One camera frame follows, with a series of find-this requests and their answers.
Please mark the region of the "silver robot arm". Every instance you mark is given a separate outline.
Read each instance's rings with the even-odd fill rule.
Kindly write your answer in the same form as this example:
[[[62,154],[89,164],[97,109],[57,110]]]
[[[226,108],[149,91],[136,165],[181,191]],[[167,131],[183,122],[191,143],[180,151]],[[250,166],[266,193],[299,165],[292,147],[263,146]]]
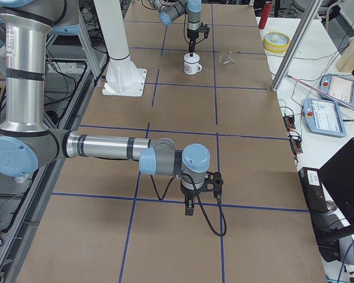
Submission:
[[[176,1],[172,4],[166,1],[151,0],[149,1],[152,8],[159,13],[159,18],[164,26],[170,25],[174,20],[182,15],[187,16],[187,37],[189,38],[189,55],[195,53],[195,46],[198,43],[199,34],[204,34],[204,39],[208,37],[209,27],[201,21],[202,2],[201,1]]]
[[[178,150],[169,139],[92,136],[44,124],[46,39],[49,33],[77,34],[77,1],[0,1],[6,28],[6,118],[0,125],[0,173],[23,177],[63,158],[95,157],[139,162],[147,175],[181,181],[185,213],[194,212],[207,188],[208,149]]]

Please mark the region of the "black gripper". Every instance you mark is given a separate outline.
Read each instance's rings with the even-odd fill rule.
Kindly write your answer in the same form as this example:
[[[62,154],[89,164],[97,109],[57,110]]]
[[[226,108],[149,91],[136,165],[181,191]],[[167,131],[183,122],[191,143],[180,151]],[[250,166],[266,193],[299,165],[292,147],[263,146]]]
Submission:
[[[193,56],[195,52],[195,41],[199,37],[199,32],[197,29],[187,29],[187,37],[189,38],[189,55]]]
[[[180,185],[181,192],[185,196],[185,216],[194,215],[194,198],[199,195],[197,189],[188,189],[184,185]]]

